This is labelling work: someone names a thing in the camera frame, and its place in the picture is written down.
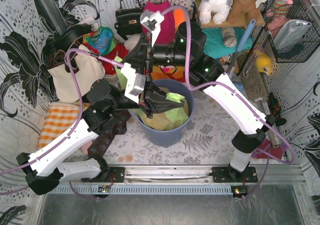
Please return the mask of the green trash bag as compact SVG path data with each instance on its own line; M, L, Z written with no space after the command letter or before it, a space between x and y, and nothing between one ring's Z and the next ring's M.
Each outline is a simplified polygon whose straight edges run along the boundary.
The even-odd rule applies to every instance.
M183 107L174 108L163 113L156 113L152 118L148 118L146 114L140 109L129 109L129 113L139 118L140 121L148 128L158 131L169 131L182 126L190 117L189 105L184 95L171 92L169 88L158 86L166 93L167 100L183 103Z

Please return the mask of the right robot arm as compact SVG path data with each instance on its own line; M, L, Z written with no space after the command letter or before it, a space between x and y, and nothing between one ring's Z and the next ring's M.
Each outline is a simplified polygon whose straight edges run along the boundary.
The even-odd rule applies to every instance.
M188 88L203 90L231 115L240 128L231 141L234 152L229 165L213 170L213 180L217 183L257 182L256 170L249 165L250 158L263 143L275 117L257 110L234 86L222 66L203 52L207 36L199 25L189 20L181 23L174 45L156 44L161 32L159 22L148 20L142 22L142 26L148 34L140 36L137 45L125 57L125 64L130 64L143 78L152 72L153 65L184 66Z

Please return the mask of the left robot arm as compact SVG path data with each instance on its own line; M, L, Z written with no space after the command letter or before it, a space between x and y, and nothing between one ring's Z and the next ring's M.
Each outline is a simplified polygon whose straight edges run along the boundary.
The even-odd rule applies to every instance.
M74 124L45 147L34 153L21 153L16 160L25 173L28 186L37 194L44 195L55 189L60 182L106 182L114 180L111 168L101 156L93 156L81 162L65 162L74 151L95 140L120 122L118 112L142 109L147 117L182 108L183 98L168 99L168 94L147 81L139 92L138 101L127 98L124 90L106 80L99 79L91 85L86 95L90 106L81 112Z

